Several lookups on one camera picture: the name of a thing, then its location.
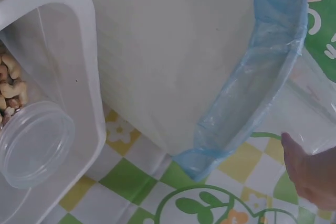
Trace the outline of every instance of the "plastic bag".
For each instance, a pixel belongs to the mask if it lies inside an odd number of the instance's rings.
[[[307,33],[307,0],[254,0],[255,28],[246,54],[199,120],[194,149],[174,160],[195,180],[251,135],[276,99]]]
[[[336,145],[336,92],[306,50],[265,121],[265,131],[274,129],[277,135],[279,130],[288,132],[309,154]]]

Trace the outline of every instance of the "clear plastic container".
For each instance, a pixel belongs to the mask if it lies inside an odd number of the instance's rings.
[[[34,187],[64,161],[75,138],[75,125],[2,47],[0,172],[15,188]]]
[[[0,223],[4,224],[18,211],[25,202],[31,188],[17,189],[10,186],[5,177],[0,174]]]

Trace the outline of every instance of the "green leaf print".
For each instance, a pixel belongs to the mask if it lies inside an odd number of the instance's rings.
[[[177,199],[176,206],[182,212],[190,215],[197,214],[205,209],[205,207],[198,201],[188,198]]]
[[[212,224],[214,222],[214,216],[210,209],[204,209],[197,215],[199,224]]]
[[[218,198],[216,198],[211,193],[208,193],[207,191],[200,192],[199,197],[201,198],[202,201],[204,201],[205,203],[209,204],[212,207],[223,206],[223,203]]]

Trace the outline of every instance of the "checkered mat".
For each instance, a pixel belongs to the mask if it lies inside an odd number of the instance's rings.
[[[251,137],[205,180],[114,111],[97,161],[44,224],[330,224],[333,214],[299,198],[276,138]]]

